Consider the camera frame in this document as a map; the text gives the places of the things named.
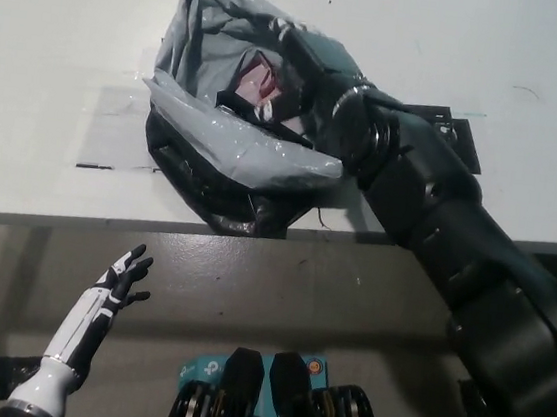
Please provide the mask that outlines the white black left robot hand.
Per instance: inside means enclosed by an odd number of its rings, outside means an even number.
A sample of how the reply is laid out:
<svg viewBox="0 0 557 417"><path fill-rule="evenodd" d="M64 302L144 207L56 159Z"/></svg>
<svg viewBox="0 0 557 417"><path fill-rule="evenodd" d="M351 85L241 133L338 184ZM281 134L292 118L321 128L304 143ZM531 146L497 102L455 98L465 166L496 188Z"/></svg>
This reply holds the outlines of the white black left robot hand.
<svg viewBox="0 0 557 417"><path fill-rule="evenodd" d="M145 279L154 262L138 245L123 254L81 294L44 352L72 369L76 376L89 373L94 355L106 338L119 311L150 298L148 291L133 293L132 286Z"/></svg>

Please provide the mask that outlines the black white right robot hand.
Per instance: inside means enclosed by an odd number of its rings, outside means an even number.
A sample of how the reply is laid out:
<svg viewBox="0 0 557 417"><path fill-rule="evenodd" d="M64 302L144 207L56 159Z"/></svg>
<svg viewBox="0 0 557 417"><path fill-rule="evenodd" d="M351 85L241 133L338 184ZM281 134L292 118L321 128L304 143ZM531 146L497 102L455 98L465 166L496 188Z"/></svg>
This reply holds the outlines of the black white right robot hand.
<svg viewBox="0 0 557 417"><path fill-rule="evenodd" d="M368 84L343 44L298 22L271 18L269 30L277 37L282 56L282 93L257 105L256 118L278 124L308 114L319 100L334 106L338 97L354 87Z"/></svg>

